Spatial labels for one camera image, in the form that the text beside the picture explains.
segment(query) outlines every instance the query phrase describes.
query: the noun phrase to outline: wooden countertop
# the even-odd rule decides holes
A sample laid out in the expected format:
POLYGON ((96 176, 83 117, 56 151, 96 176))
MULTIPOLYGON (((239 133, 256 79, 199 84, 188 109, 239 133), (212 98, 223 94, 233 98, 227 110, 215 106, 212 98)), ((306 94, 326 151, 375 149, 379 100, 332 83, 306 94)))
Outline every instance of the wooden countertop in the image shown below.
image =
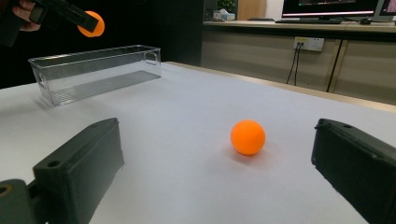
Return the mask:
POLYGON ((396 41, 394 21, 361 25, 355 21, 341 24, 296 24, 274 21, 204 21, 204 31, 222 31, 261 35, 315 36, 331 39, 362 41, 396 41))
POLYGON ((393 21, 373 22, 370 25, 361 25, 354 21, 343 21, 341 24, 295 24, 275 23, 274 21, 204 21, 204 25, 396 33, 396 25, 393 21))

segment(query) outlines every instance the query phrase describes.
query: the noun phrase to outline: cabinet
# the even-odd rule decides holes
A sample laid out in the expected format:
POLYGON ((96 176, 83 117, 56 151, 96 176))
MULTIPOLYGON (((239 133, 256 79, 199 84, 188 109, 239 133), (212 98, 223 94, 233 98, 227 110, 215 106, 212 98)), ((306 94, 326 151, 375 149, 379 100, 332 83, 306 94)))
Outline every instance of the cabinet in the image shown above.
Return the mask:
POLYGON ((265 17, 266 0, 238 0, 239 21, 247 21, 253 17, 265 17))
POLYGON ((299 87, 396 105, 395 29, 393 23, 207 22, 201 66, 280 83, 290 75, 289 84, 294 85, 298 58, 299 87), (323 50, 296 54, 295 36, 323 37, 323 50))

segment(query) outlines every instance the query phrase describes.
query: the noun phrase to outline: ping pong ball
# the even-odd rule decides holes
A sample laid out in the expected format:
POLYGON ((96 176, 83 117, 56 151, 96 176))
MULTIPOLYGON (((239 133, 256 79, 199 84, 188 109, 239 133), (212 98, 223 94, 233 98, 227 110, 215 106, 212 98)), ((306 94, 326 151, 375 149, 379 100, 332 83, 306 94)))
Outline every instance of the ping pong ball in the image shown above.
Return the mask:
POLYGON ((247 156, 254 155, 264 146, 264 128, 255 120, 241 120, 231 130, 231 143, 237 152, 247 156))
POLYGON ((99 16, 99 14, 97 14, 94 11, 85 11, 85 12, 87 14, 95 17, 98 20, 98 23, 92 33, 89 32, 88 30, 78 26, 79 31, 87 37, 96 37, 96 36, 101 35, 105 31, 105 21, 102 19, 101 16, 99 16))

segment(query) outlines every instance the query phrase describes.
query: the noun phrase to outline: wall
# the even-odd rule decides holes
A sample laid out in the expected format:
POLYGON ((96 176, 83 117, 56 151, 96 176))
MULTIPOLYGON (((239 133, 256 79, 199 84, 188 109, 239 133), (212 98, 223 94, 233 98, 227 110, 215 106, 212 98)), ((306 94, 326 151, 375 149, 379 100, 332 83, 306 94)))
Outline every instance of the wall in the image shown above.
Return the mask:
POLYGON ((282 16, 282 0, 267 0, 267 10, 265 17, 272 18, 274 20, 280 20, 282 16))

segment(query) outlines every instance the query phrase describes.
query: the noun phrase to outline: screw hole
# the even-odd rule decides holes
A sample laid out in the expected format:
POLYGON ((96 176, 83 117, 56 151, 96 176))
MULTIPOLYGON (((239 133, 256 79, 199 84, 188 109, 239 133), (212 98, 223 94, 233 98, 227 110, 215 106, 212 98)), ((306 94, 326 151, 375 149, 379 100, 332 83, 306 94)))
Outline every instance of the screw hole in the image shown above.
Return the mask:
POLYGON ((57 166, 57 165, 59 165, 59 164, 60 164, 59 161, 52 161, 52 162, 50 162, 47 166, 48 166, 48 167, 55 167, 55 166, 57 166))
POLYGON ((7 188, 6 187, 0 187, 0 194, 2 194, 2 193, 4 193, 4 192, 6 192, 6 190, 7 190, 7 188))
POLYGON ((0 197, 8 194, 8 192, 12 189, 10 185, 0 186, 0 197))

